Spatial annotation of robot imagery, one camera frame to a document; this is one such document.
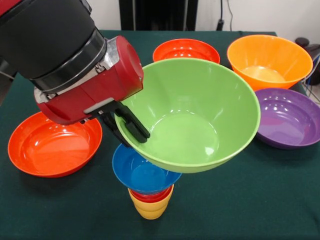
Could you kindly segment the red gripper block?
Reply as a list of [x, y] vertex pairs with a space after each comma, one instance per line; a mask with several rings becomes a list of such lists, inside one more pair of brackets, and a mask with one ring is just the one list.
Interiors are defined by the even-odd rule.
[[71, 125], [90, 119], [94, 111], [109, 131], [127, 148], [129, 143], [117, 127], [114, 115], [121, 117], [125, 127], [139, 142], [146, 143], [149, 131], [132, 111], [120, 101], [143, 89], [143, 68], [133, 46], [119, 35], [107, 40], [106, 54], [80, 81], [49, 98], [36, 90], [36, 104], [50, 120]]

